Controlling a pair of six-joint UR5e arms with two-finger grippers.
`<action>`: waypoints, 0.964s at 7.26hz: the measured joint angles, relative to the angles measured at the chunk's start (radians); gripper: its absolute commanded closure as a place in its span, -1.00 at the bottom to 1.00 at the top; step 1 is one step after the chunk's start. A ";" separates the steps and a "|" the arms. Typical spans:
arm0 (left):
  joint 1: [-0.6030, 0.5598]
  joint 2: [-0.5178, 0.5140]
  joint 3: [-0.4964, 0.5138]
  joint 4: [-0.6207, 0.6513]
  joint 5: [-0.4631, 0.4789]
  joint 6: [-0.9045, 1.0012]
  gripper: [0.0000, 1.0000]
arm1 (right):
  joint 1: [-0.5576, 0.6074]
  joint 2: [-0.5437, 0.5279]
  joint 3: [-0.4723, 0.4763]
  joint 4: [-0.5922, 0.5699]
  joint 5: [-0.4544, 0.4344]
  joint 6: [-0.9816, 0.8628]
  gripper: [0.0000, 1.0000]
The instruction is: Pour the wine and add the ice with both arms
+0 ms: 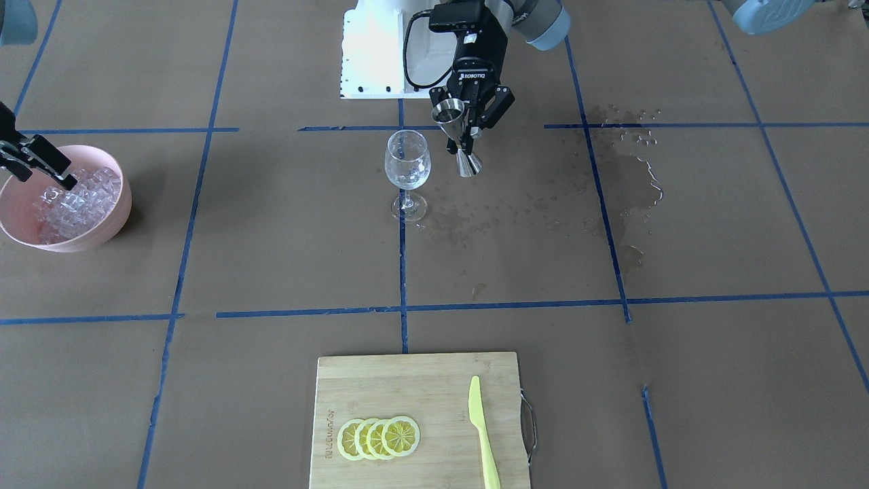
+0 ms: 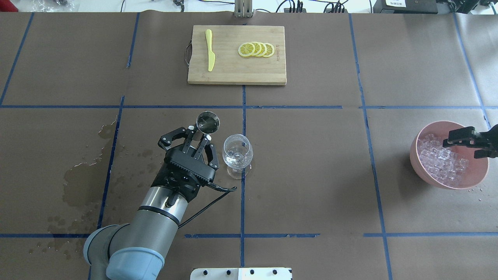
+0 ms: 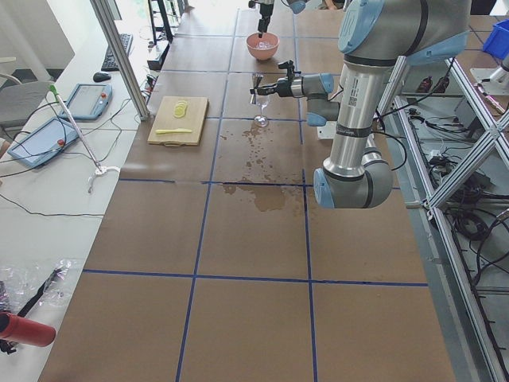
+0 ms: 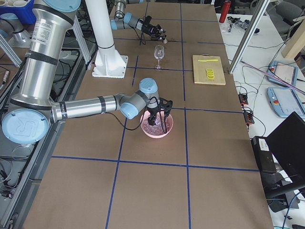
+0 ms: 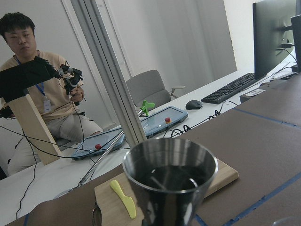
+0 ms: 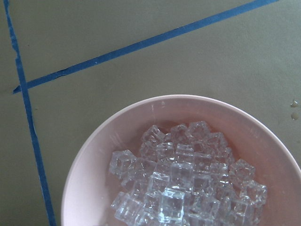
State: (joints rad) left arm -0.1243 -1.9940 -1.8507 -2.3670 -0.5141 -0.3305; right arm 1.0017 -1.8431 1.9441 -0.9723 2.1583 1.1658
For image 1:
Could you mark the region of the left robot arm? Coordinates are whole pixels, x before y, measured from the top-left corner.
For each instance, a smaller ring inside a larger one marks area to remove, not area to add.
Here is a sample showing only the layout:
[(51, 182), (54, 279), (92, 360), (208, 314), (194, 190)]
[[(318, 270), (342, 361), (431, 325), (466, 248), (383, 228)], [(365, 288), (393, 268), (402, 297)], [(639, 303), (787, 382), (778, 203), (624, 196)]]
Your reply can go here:
[(447, 151), (471, 157), (482, 131), (496, 127), (515, 102), (502, 83), (509, 35), (516, 31), (547, 52), (568, 36), (571, 17), (561, 1), (443, 1), (413, 16), (432, 34), (453, 37), (444, 74), (416, 90), (428, 92), (432, 119), (447, 137)]

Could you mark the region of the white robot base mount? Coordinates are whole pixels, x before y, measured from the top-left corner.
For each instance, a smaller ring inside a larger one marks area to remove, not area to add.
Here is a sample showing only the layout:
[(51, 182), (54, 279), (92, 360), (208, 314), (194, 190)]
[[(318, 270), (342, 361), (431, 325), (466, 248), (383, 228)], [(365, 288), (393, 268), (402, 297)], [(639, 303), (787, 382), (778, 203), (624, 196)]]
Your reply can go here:
[(342, 20), (339, 95), (344, 99), (425, 98), (426, 86), (451, 68), (456, 38), (429, 30), (428, 20), (407, 25), (437, 1), (358, 1)]

